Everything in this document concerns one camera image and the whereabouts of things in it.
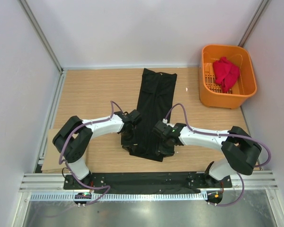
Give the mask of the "black t shirt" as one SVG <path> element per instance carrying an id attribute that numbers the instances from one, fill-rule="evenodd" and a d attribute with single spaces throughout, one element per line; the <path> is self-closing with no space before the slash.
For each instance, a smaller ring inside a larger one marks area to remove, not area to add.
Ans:
<path id="1" fill-rule="evenodd" d="M 137 146 L 129 154 L 153 161 L 162 162 L 164 157 L 157 155 L 159 137 L 152 129 L 158 121 L 170 120 L 166 116 L 173 106 L 177 74 L 154 72 L 144 69 L 136 110 L 142 121 L 136 126 Z"/>

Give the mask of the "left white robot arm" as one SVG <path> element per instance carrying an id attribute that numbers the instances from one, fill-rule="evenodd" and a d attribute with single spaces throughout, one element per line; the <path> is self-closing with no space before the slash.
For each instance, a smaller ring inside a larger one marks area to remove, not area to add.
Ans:
<path id="1" fill-rule="evenodd" d="M 137 110 L 114 112 L 108 117 L 82 120 L 72 116 L 54 136 L 52 143 L 60 153 L 58 163 L 65 163 L 71 171 L 74 183 L 80 189 L 91 186 L 92 173 L 88 169 L 83 155 L 91 139 L 110 133 L 121 134 L 122 138 L 133 143 L 134 129 L 141 122 Z"/>

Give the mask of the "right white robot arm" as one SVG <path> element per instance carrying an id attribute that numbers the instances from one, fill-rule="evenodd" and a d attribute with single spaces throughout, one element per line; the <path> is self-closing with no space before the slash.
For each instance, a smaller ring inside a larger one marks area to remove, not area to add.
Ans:
<path id="1" fill-rule="evenodd" d="M 160 138 L 163 148 L 200 146 L 222 152 L 224 158 L 211 162 L 201 176 L 202 184 L 211 188 L 218 187 L 231 174 L 251 175 L 262 150 L 258 142 L 237 126 L 229 131 L 213 131 L 158 121 L 152 131 Z"/>

